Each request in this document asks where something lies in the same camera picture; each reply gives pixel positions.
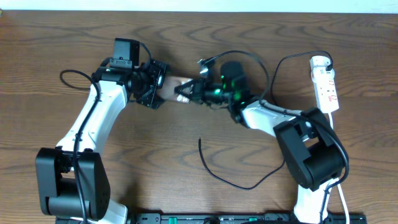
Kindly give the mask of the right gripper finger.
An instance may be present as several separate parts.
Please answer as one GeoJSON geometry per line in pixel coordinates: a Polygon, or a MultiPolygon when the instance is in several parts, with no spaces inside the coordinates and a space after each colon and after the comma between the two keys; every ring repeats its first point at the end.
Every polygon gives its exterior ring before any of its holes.
{"type": "Polygon", "coordinates": [[[199,92],[202,86],[202,79],[190,80],[184,84],[176,86],[174,92],[199,92]]]}
{"type": "Polygon", "coordinates": [[[175,87],[174,93],[177,94],[177,99],[180,101],[192,101],[197,99],[197,94],[194,92],[193,87],[175,87]]]}

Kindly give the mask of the Galaxy smartphone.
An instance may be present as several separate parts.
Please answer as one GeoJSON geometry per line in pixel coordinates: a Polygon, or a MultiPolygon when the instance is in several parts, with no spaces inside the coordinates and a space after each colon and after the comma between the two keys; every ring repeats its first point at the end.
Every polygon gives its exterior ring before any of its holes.
{"type": "Polygon", "coordinates": [[[191,78],[168,76],[165,78],[162,88],[158,89],[156,93],[163,100],[189,104],[190,100],[183,95],[176,94],[174,88],[191,80],[191,78]]]}

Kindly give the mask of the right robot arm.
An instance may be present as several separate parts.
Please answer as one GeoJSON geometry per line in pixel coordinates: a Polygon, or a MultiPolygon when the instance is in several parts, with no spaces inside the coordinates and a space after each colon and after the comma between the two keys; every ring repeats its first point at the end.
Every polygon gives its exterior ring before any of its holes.
{"type": "Polygon", "coordinates": [[[203,76],[176,86],[174,92],[198,104],[225,104],[232,119],[276,138],[291,176],[298,183],[294,215],[301,223],[325,223],[331,189],[349,174],[345,148],[318,108],[288,110],[252,94],[243,66],[224,63],[221,81],[214,82],[211,62],[203,76]]]}

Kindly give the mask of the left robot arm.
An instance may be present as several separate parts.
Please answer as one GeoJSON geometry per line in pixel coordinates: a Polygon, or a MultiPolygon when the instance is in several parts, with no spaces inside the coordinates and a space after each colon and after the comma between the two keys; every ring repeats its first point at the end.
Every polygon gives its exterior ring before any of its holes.
{"type": "Polygon", "coordinates": [[[137,67],[107,58],[88,79],[89,97],[54,148],[43,147],[35,158],[40,208],[56,223],[127,223],[127,206],[111,199],[101,159],[119,113],[134,102],[157,109],[169,66],[149,60],[137,67]]]}

